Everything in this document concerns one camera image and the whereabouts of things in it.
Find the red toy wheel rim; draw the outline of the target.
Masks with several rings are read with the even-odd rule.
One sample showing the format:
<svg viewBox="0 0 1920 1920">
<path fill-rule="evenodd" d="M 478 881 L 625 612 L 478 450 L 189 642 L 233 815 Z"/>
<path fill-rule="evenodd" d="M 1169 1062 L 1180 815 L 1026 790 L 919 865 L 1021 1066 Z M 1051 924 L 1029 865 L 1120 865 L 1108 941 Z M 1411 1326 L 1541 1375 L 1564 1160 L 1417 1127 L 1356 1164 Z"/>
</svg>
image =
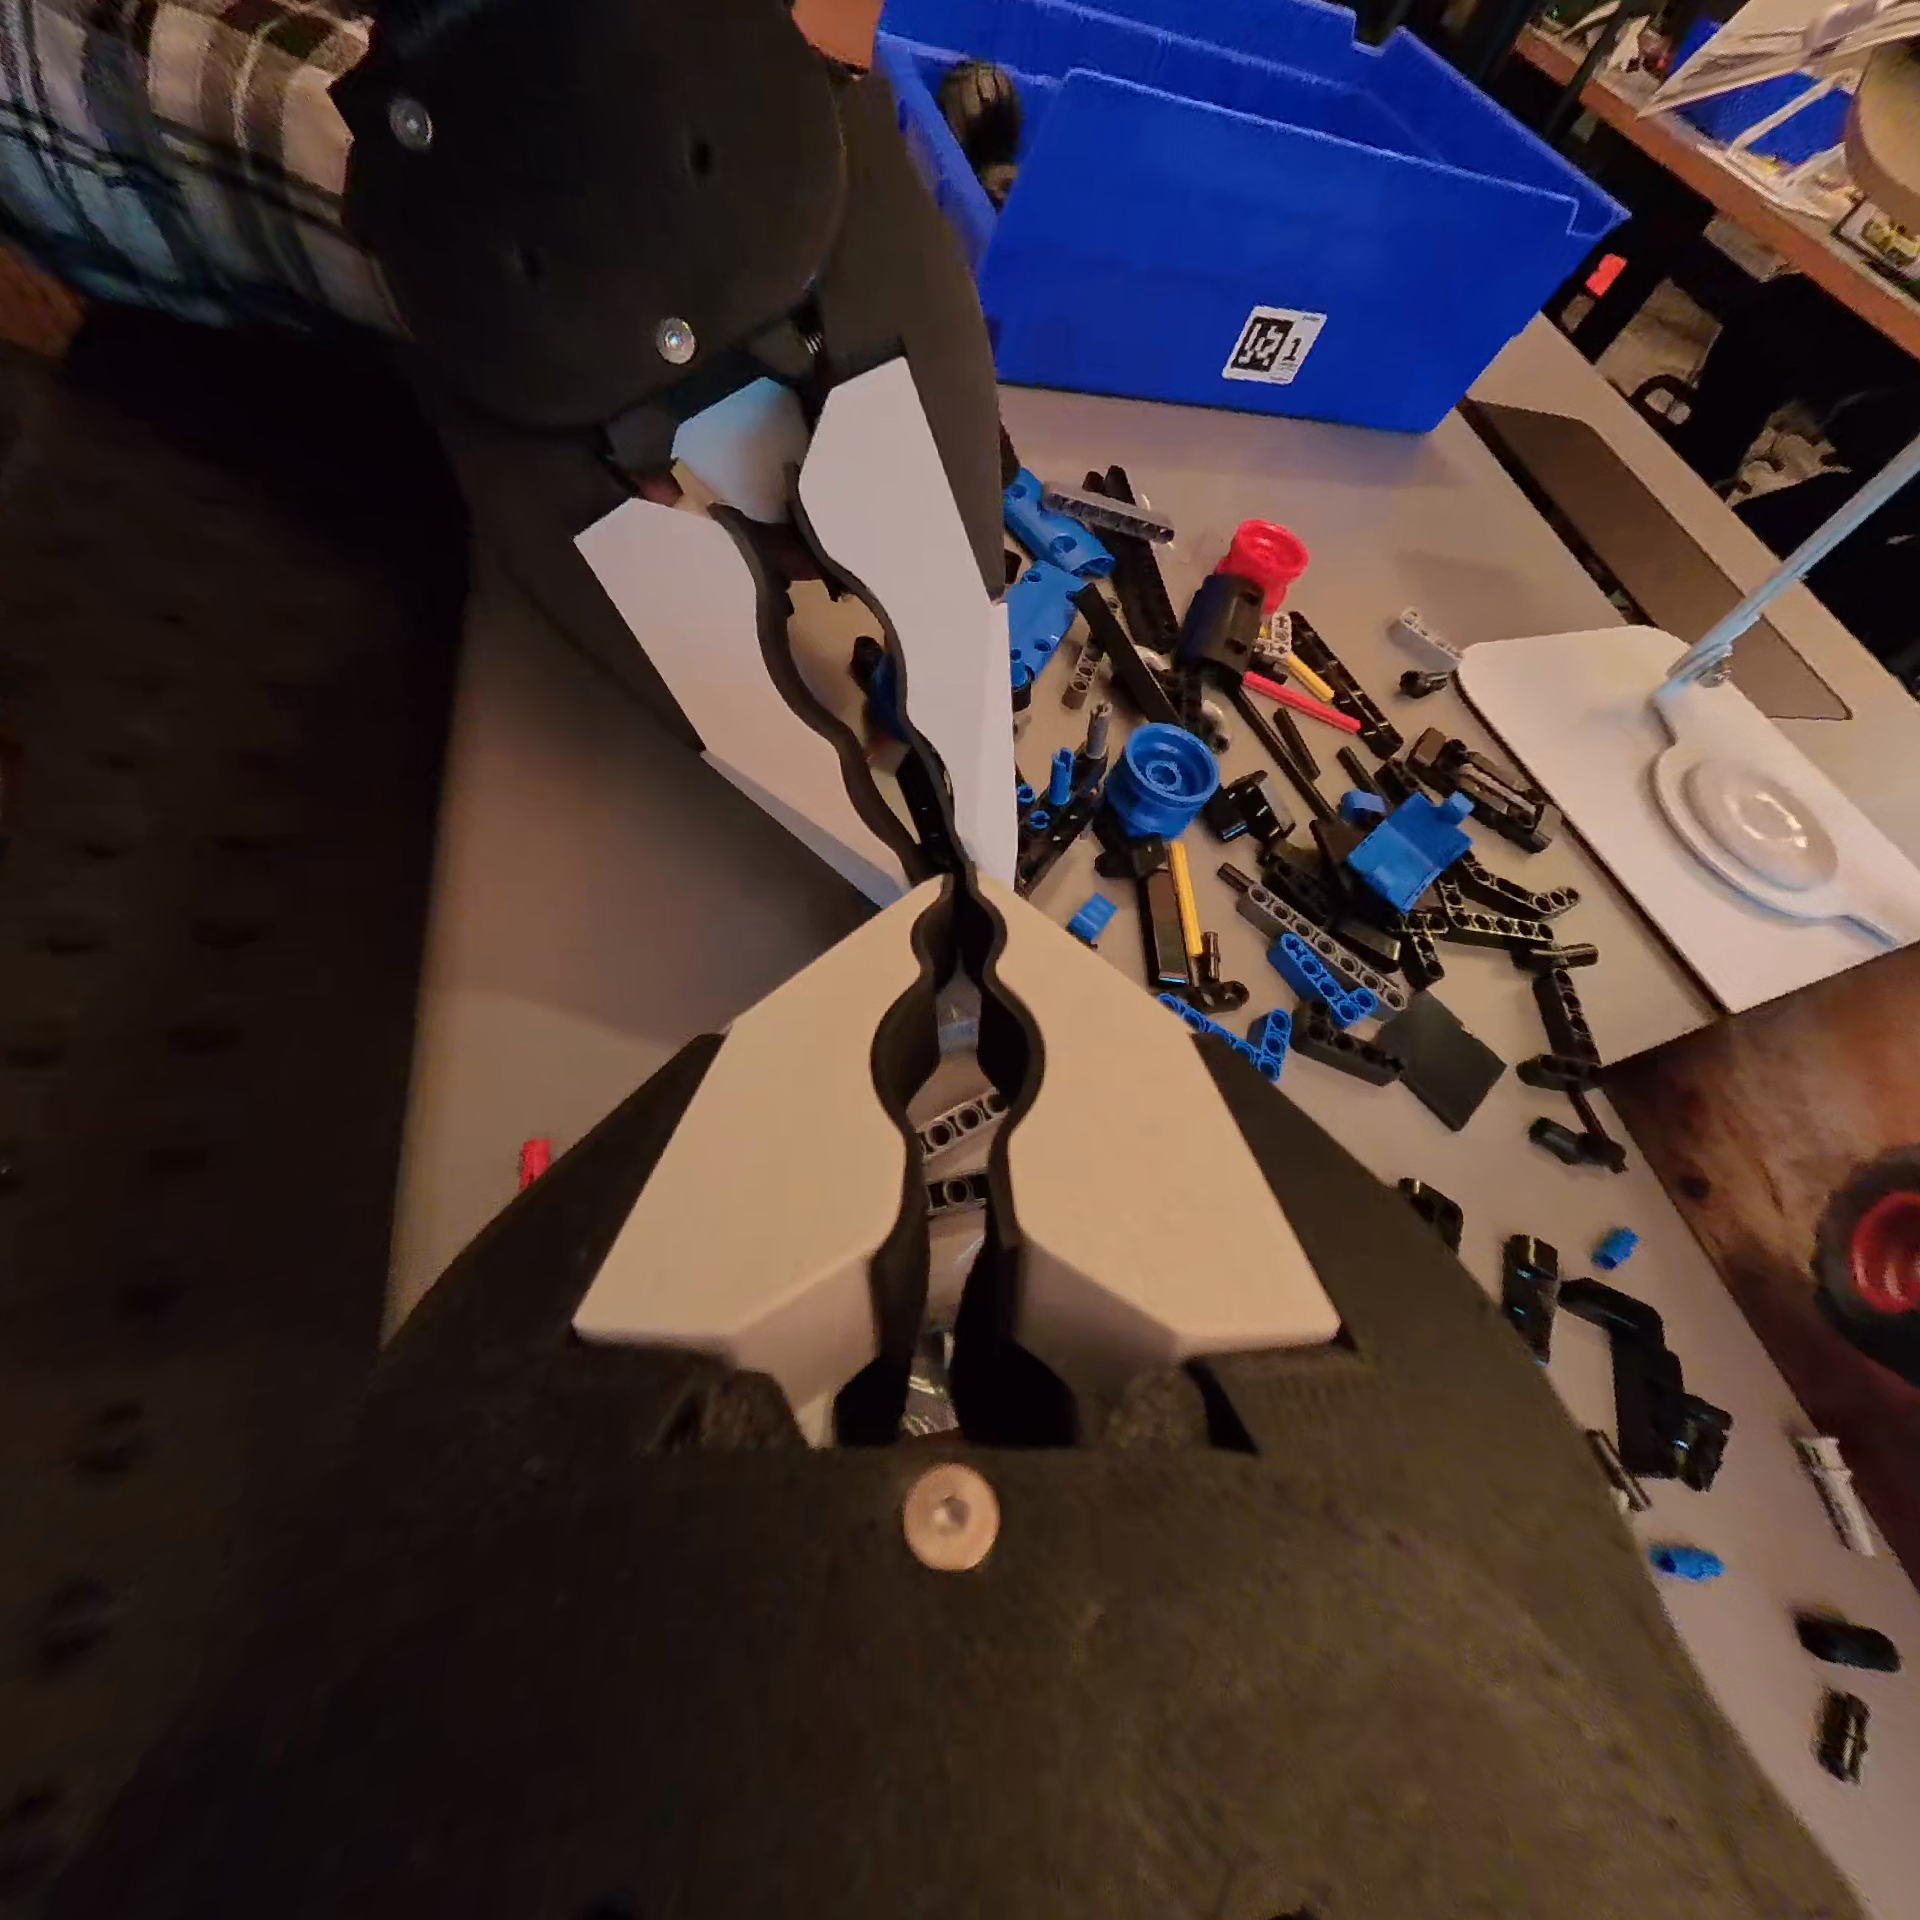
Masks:
<svg viewBox="0 0 1920 1920">
<path fill-rule="evenodd" d="M 1286 592 L 1308 569 L 1308 545 L 1273 518 L 1240 518 L 1227 552 L 1214 562 L 1214 579 L 1240 581 L 1260 592 L 1260 610 L 1280 610 Z"/>
</svg>

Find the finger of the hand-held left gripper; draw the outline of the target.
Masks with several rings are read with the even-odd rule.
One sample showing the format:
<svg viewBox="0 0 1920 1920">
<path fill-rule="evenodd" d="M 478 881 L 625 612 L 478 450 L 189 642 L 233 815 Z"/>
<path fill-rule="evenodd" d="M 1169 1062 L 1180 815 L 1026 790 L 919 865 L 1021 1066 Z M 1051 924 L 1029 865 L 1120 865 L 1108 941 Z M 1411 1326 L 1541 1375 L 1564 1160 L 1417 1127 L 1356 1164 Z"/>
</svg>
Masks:
<svg viewBox="0 0 1920 1920">
<path fill-rule="evenodd" d="M 839 380 L 798 481 L 822 562 L 862 587 L 895 642 L 897 708 L 940 760 L 977 874 L 1019 857 L 1009 618 L 983 581 L 903 357 Z"/>
<path fill-rule="evenodd" d="M 742 514 L 626 498 L 575 545 L 737 794 L 877 903 L 952 872 L 944 823 L 920 840 L 886 802 L 859 736 L 804 679 L 787 584 Z"/>
</svg>

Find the person's left forearm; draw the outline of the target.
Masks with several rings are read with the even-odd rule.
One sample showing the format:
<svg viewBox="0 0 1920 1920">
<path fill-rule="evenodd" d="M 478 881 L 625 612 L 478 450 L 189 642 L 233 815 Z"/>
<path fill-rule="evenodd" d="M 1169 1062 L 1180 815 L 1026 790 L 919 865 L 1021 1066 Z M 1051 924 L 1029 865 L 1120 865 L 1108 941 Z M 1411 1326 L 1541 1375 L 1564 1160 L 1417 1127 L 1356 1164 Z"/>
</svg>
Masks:
<svg viewBox="0 0 1920 1920">
<path fill-rule="evenodd" d="M 2 237 L 172 321 L 400 336 L 333 84 L 372 4 L 2 4 Z"/>
</svg>

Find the white book stand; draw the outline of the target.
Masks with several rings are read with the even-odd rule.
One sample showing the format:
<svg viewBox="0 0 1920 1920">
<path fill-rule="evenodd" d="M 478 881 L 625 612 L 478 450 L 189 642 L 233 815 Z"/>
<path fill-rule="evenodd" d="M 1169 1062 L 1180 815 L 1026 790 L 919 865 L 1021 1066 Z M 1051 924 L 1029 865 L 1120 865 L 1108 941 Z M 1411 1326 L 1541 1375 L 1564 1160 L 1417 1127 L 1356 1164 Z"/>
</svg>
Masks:
<svg viewBox="0 0 1920 1920">
<path fill-rule="evenodd" d="M 1728 1014 L 1916 945 L 1916 702 L 1806 579 L 1916 484 L 1907 443 L 1686 635 L 1480 641 L 1456 684 Z"/>
</svg>

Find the pile of toy brick pieces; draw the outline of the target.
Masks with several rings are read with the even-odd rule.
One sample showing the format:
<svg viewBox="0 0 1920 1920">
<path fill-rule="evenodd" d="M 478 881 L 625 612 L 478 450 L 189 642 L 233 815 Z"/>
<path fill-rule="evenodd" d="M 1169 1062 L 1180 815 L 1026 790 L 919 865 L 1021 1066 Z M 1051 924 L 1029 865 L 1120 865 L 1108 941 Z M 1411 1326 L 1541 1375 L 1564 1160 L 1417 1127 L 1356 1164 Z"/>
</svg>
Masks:
<svg viewBox="0 0 1920 1920">
<path fill-rule="evenodd" d="M 1014 714 L 1029 704 L 1031 684 L 1046 662 L 1058 652 L 1067 630 L 1089 612 L 1089 641 L 1074 673 L 1089 679 L 1096 662 L 1113 662 L 1118 682 L 1140 692 L 1155 687 L 1146 708 L 1149 724 L 1172 724 L 1154 704 L 1167 704 L 1167 684 L 1133 649 L 1133 641 L 1120 618 L 1108 608 L 1096 592 L 1096 579 L 1113 572 L 1108 548 L 1096 537 L 1081 537 L 1071 518 L 1043 513 L 1039 484 L 1031 472 L 1019 472 L 1005 492 L 1005 526 L 1019 537 L 1039 537 L 1039 555 L 1005 552 L 1005 603 L 1011 621 L 1011 692 Z M 1482 1094 L 1500 1083 L 1506 1072 L 1500 1055 L 1486 1050 L 1432 995 L 1432 981 L 1444 976 L 1432 953 L 1440 941 L 1480 941 L 1513 950 L 1526 970 L 1530 989 L 1538 989 L 1541 1017 L 1548 1041 L 1557 1050 L 1541 1050 L 1514 1066 L 1514 1075 L 1534 1086 L 1568 1090 L 1572 1104 L 1585 1114 L 1585 1128 L 1568 1128 L 1551 1117 L 1530 1124 L 1530 1140 L 1568 1164 L 1606 1164 L 1621 1172 L 1621 1140 L 1611 1140 L 1591 1110 L 1591 1090 L 1598 1083 L 1598 1050 L 1591 1046 L 1588 1014 L 1581 1012 L 1572 966 L 1594 960 L 1591 945 L 1564 953 L 1554 945 L 1551 924 L 1526 920 L 1526 911 L 1541 907 L 1557 913 L 1560 903 L 1577 901 L 1575 890 L 1560 887 L 1548 895 L 1514 895 L 1523 918 L 1476 913 L 1453 890 L 1453 879 L 1470 881 L 1476 895 L 1480 881 L 1490 881 L 1486 901 L 1500 895 L 1491 872 L 1476 865 L 1476 854 L 1456 860 L 1453 874 L 1438 883 L 1438 907 L 1414 907 L 1411 918 L 1389 937 L 1396 945 L 1396 960 L 1386 960 L 1386 974 L 1375 957 L 1344 944 L 1340 934 L 1352 927 L 1328 927 L 1327 918 L 1344 901 L 1341 890 L 1328 890 L 1315 911 L 1298 911 L 1308 890 L 1335 874 L 1340 857 L 1319 872 L 1286 865 L 1282 829 L 1286 823 L 1266 805 L 1260 779 L 1252 772 L 1217 786 L 1217 795 L 1206 809 L 1212 823 L 1227 829 L 1253 833 L 1253 841 L 1278 857 L 1265 879 L 1280 881 L 1280 890 L 1265 879 L 1240 872 L 1233 860 L 1217 868 L 1217 879 L 1233 890 L 1233 907 L 1260 934 L 1266 962 L 1286 978 L 1295 1004 L 1294 1012 L 1260 1012 L 1252 1020 L 1247 1037 L 1231 1034 L 1221 1012 L 1239 1012 L 1247 1001 L 1243 981 L 1217 976 L 1217 937 L 1206 931 L 1206 957 L 1198 981 L 1189 978 L 1189 957 L 1172 901 L 1172 881 L 1167 872 L 1167 841 L 1142 840 L 1128 841 L 1108 809 L 1101 786 L 1108 779 L 1108 708 L 1089 719 L 1085 752 L 1062 746 L 1051 760 L 1051 772 L 1043 790 L 1019 782 L 1019 857 L 1014 890 L 1029 899 L 1036 883 L 1066 857 L 1085 829 L 1096 833 L 1104 854 L 1101 872 L 1136 881 L 1140 887 L 1140 927 L 1146 937 L 1149 991 L 1159 995 L 1175 1014 L 1189 1017 L 1198 1030 L 1214 1034 L 1221 1046 L 1233 1046 L 1266 1080 L 1280 1080 L 1286 1049 L 1298 1056 L 1328 1065 L 1357 1083 L 1404 1083 L 1420 1094 L 1426 1110 L 1448 1127 L 1466 1124 Z M 1543 1368 L 1551 1356 L 1551 1330 L 1560 1303 L 1598 1326 L 1611 1337 L 1613 1379 L 1617 1379 L 1617 1443 L 1606 1432 L 1591 1432 L 1599 1467 L 1611 1472 L 1623 1512 L 1646 1509 L 1638 1481 L 1675 1479 L 1695 1487 L 1707 1487 L 1720 1467 L 1724 1441 L 1732 1432 L 1732 1412 L 1686 1389 L 1686 1368 L 1669 1348 L 1664 1323 L 1659 1312 L 1613 1283 L 1594 1277 L 1568 1280 L 1557 1265 L 1557 1251 L 1538 1234 L 1510 1234 L 1501 1240 L 1501 1315 L 1523 1336 L 1528 1356 Z"/>
</svg>

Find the blue toy panel piece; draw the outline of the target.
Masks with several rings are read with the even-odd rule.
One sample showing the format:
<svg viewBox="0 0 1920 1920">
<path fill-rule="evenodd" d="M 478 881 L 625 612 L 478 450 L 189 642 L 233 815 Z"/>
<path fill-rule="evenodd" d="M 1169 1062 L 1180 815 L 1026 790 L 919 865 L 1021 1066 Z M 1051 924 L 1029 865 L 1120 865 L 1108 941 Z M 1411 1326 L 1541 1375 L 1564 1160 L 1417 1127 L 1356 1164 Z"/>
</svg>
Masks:
<svg viewBox="0 0 1920 1920">
<path fill-rule="evenodd" d="M 1472 852 L 1472 837 L 1466 833 L 1470 815 L 1472 795 L 1466 794 L 1432 798 L 1414 790 L 1389 809 L 1377 794 L 1352 790 L 1340 802 L 1340 820 L 1357 840 L 1340 854 L 1340 865 L 1372 899 L 1407 913 L 1440 874 Z"/>
</svg>

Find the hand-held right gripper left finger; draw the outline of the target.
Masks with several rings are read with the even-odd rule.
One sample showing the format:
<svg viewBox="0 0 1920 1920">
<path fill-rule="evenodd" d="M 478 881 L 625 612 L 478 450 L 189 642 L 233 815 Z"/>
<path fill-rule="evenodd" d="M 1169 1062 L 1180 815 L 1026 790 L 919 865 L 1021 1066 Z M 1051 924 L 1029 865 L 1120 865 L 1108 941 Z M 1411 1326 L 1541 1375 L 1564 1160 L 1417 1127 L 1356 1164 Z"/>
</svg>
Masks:
<svg viewBox="0 0 1920 1920">
<path fill-rule="evenodd" d="M 897 1441 L 926 1303 L 908 1099 L 940 1062 L 952 879 L 923 881 L 737 1014 L 586 1299 L 592 1346 L 717 1357 Z"/>
</svg>

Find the grey desk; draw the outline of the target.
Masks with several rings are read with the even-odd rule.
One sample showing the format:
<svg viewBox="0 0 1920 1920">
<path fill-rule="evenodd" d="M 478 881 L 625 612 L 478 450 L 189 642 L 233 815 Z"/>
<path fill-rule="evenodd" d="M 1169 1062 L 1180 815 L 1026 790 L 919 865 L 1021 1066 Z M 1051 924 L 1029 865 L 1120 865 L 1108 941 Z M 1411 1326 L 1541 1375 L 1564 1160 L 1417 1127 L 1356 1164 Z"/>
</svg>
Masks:
<svg viewBox="0 0 1920 1920">
<path fill-rule="evenodd" d="M 1453 647 L 1588 634 L 1621 618 L 1476 428 L 1426 437 L 1124 397 L 1005 389 L 1043 476 L 1124 464 L 1180 530 L 1181 603 L 1247 514 L 1308 545 L 1294 601 L 1400 724 L 1494 755 L 1444 692 L 1396 697 L 1396 612 Z M 439 887 L 400 1145 L 387 1315 L 406 1315 L 516 1194 L 528 1135 L 571 1145 L 685 1037 L 804 970 L 862 901 L 556 635 L 479 562 L 452 714 Z M 1710 1583 L 1650 1578 L 1706 1680 L 1806 1827 L 1876 1916 L 1916 1916 L 1916 1592 L 1883 1548 L 1837 1543 L 1800 1458 L 1801 1412 L 1643 1149 L 1623 1176 L 1560 1164 L 1528 1124 L 1560 1104 L 1506 1077 L 1462 1134 L 1407 1090 L 1294 1065 L 1282 1090 L 1377 1177 L 1462 1209 L 1462 1256 L 1500 1292 L 1510 1234 L 1659 1310 L 1686 1384 L 1733 1412 L 1707 1495 L 1650 1486 L 1636 1531 L 1707 1548 Z"/>
</svg>

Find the blue plastic bin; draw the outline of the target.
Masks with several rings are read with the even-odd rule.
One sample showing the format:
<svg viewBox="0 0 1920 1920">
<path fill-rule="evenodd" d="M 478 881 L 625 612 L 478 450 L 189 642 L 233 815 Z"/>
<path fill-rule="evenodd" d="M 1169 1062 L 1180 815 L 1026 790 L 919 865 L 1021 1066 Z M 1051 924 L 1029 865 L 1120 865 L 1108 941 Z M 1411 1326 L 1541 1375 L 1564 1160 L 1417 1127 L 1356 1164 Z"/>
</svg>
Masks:
<svg viewBox="0 0 1920 1920">
<path fill-rule="evenodd" d="M 1019 84 L 1001 213 L 933 102 L 963 58 Z M 1627 217 L 1332 4 L 888 4 L 875 65 L 1009 389 L 1426 434 Z"/>
</svg>

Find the instruction booklet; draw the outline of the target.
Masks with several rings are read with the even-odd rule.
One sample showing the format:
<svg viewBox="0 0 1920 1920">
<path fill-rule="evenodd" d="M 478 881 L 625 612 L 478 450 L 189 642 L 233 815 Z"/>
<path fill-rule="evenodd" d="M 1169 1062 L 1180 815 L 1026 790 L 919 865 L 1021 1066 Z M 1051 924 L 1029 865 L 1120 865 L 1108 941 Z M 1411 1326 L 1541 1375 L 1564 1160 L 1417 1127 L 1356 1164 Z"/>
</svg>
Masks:
<svg viewBox="0 0 1920 1920">
<path fill-rule="evenodd" d="M 1786 74 L 1827 80 L 1913 40 L 1916 4 L 1743 4 L 1638 111 L 1678 111 Z"/>
</svg>

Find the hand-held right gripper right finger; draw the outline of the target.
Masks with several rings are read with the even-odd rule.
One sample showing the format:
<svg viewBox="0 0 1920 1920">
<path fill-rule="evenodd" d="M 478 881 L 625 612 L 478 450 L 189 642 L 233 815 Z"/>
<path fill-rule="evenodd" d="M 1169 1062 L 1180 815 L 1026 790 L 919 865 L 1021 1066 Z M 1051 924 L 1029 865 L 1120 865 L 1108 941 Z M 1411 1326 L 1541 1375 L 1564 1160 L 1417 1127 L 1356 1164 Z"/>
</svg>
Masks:
<svg viewBox="0 0 1920 1920">
<path fill-rule="evenodd" d="M 987 1447 L 1074 1447 L 1189 1360 L 1319 1356 L 1341 1320 L 1227 1094 L 1266 1080 L 1001 881 L 952 883 L 978 1062 L 1005 1099 L 952 1326 Z"/>
</svg>

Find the black toy set box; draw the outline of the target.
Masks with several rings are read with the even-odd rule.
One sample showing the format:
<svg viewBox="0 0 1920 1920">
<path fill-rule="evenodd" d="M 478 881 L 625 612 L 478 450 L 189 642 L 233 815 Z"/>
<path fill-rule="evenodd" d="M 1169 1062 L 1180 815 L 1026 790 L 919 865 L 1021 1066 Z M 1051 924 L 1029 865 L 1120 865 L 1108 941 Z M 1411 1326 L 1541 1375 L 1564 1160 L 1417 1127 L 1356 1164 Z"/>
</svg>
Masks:
<svg viewBox="0 0 1920 1920">
<path fill-rule="evenodd" d="M 1606 1094 L 1916 1578 L 1916 945 L 1643 1050 Z"/>
</svg>

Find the red toy axle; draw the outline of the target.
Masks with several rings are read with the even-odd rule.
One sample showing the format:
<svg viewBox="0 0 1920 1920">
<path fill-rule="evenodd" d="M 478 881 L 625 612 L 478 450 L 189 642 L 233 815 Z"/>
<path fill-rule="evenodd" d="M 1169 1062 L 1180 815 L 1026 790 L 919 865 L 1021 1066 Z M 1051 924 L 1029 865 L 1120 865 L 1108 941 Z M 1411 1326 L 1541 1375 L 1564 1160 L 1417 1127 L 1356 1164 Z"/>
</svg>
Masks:
<svg viewBox="0 0 1920 1920">
<path fill-rule="evenodd" d="M 1350 736 L 1356 736 L 1360 732 L 1360 722 L 1328 702 L 1313 697 L 1308 692 L 1298 692 L 1291 682 L 1273 682 L 1271 675 L 1260 673 L 1243 673 L 1240 675 L 1240 687 L 1252 696 L 1260 696 L 1280 708 L 1291 708 L 1295 714 L 1313 719 L 1315 724 L 1327 724 L 1332 732 L 1341 732 Z"/>
</svg>

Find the dark perforated floor mat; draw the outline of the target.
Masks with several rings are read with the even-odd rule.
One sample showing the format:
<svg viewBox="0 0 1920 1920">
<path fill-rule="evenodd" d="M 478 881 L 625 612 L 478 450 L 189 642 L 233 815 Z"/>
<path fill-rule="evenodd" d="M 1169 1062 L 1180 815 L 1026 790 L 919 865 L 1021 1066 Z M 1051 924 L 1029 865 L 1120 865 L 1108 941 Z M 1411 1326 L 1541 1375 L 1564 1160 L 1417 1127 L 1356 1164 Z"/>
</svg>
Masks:
<svg viewBox="0 0 1920 1920">
<path fill-rule="evenodd" d="M 464 608 L 381 348 L 106 304 L 2 361 L 2 1916 L 372 1366 Z"/>
</svg>

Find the blue toy wheel rim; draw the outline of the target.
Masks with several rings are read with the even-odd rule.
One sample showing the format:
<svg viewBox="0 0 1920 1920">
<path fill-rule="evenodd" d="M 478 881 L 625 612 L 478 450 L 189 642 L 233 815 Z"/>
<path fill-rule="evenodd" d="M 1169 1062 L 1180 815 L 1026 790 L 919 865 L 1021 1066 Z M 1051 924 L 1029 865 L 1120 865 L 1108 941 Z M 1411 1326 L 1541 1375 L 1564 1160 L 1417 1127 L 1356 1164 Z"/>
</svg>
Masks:
<svg viewBox="0 0 1920 1920">
<path fill-rule="evenodd" d="M 1217 795 L 1217 760 L 1180 724 L 1140 724 L 1118 752 L 1101 795 L 1128 841 L 1172 841 Z"/>
</svg>

